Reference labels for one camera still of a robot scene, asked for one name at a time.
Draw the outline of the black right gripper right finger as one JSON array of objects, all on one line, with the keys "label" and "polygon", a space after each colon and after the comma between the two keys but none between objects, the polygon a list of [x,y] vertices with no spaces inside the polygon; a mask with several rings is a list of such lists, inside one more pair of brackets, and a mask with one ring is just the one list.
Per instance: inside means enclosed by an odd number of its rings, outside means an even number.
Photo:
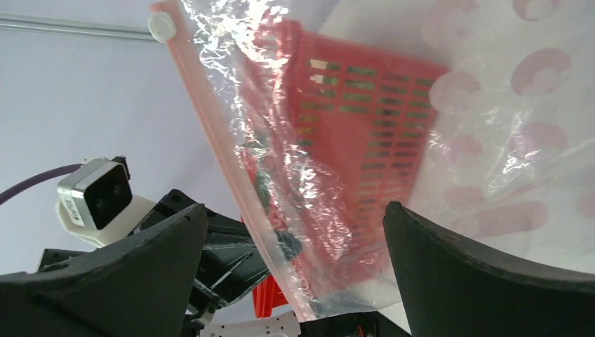
[{"label": "black right gripper right finger", "polygon": [[594,276],[522,259],[390,202],[383,226],[413,336],[593,336]]}]

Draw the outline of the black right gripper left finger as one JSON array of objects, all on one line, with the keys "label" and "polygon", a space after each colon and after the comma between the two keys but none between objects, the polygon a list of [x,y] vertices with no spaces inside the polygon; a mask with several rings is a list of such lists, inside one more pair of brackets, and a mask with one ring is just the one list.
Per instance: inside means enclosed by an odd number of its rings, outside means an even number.
[{"label": "black right gripper left finger", "polygon": [[179,336],[208,226],[200,204],[104,248],[1,277],[2,336]]}]

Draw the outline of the red plastic shopping basket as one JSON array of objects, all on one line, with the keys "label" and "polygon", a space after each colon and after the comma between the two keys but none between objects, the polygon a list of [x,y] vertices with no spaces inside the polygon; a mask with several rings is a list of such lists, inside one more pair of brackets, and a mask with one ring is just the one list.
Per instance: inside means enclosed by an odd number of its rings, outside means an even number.
[{"label": "red plastic shopping basket", "polygon": [[398,300],[382,219],[413,191],[446,66],[261,22],[242,45],[242,157],[307,320]]}]

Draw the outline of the clear zip top bag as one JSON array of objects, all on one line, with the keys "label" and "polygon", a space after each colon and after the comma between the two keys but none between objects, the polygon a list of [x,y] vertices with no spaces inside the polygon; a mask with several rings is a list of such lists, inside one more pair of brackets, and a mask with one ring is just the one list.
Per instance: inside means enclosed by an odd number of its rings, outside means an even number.
[{"label": "clear zip top bag", "polygon": [[149,29],[299,320],[403,298],[391,201],[594,272],[593,1],[160,1]]}]

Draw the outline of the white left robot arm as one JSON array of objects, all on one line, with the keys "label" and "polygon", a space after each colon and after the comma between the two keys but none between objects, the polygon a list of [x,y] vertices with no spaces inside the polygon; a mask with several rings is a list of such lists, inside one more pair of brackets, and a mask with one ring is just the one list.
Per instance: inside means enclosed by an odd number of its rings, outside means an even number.
[{"label": "white left robot arm", "polygon": [[[128,236],[137,234],[186,208],[199,204],[179,190],[171,190],[157,203],[133,196],[128,206],[110,225],[120,231],[130,229]],[[286,304],[274,278],[255,248],[246,226],[231,218],[213,212],[204,204],[208,220],[205,243],[194,280],[184,323],[178,329],[180,336],[410,336],[401,327],[379,312],[360,312],[340,315],[313,322],[299,323],[295,313],[271,317],[271,310]],[[123,238],[123,234],[108,241]],[[216,310],[225,308],[246,297],[254,288],[253,296],[257,320],[222,324],[208,323]]]}]

